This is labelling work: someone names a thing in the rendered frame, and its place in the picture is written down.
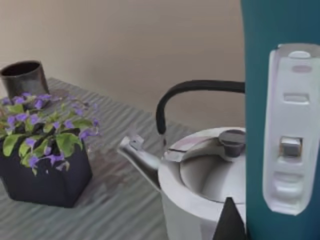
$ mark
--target black handle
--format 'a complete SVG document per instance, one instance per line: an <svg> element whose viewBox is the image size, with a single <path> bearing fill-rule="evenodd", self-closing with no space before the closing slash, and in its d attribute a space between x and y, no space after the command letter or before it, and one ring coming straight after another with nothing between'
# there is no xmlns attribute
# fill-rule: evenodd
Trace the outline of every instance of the black handle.
<svg viewBox="0 0 320 240"><path fill-rule="evenodd" d="M171 87L160 99L156 107L155 120L159 134L163 135L166 132L165 107L169 99L177 94L191 91L220 91L244 94L245 83L222 80L191 80L178 83Z"/></svg>

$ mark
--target gray wooden table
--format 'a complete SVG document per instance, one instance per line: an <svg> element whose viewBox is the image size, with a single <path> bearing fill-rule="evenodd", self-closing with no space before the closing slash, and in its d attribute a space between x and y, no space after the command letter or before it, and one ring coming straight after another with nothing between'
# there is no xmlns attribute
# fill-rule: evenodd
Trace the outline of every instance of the gray wooden table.
<svg viewBox="0 0 320 240"><path fill-rule="evenodd" d="M48 79L54 94L70 94L97 103L101 138L87 141L93 179L71 209L12 201L0 183L0 240L167 240L161 196L129 162L116 152L132 123L145 139L145 148L161 154L154 117L107 96ZM174 143L192 131L169 123Z"/></svg>

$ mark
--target potted plant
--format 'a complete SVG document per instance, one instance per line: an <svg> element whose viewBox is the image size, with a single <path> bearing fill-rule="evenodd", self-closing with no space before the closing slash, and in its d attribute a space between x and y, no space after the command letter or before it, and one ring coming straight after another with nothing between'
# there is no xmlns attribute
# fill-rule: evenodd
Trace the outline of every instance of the potted plant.
<svg viewBox="0 0 320 240"><path fill-rule="evenodd" d="M57 102L44 110L52 101L27 93L2 101L0 177L13 200L71 208L92 178L84 139L99 124L84 117L87 103L72 98L69 109Z"/></svg>

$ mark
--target cup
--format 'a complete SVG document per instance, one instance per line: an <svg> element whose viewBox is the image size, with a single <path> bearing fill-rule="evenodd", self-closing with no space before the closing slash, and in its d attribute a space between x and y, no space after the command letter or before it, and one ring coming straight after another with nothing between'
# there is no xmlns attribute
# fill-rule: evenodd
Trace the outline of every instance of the cup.
<svg viewBox="0 0 320 240"><path fill-rule="evenodd" d="M49 94L49 89L40 61L19 61L4 67L0 78L8 97L21 96L23 93L32 95Z"/></svg>

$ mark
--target wall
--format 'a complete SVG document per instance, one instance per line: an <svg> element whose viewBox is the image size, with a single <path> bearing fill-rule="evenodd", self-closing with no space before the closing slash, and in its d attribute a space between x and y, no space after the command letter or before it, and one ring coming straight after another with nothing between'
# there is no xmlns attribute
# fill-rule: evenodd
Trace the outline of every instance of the wall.
<svg viewBox="0 0 320 240"><path fill-rule="evenodd" d="M176 83L243 81L239 4L235 0L0 0L0 67L38 59L48 77L154 111L160 97ZM241 126L244 97L186 93L174 98L167 112L169 118L195 128Z"/></svg>

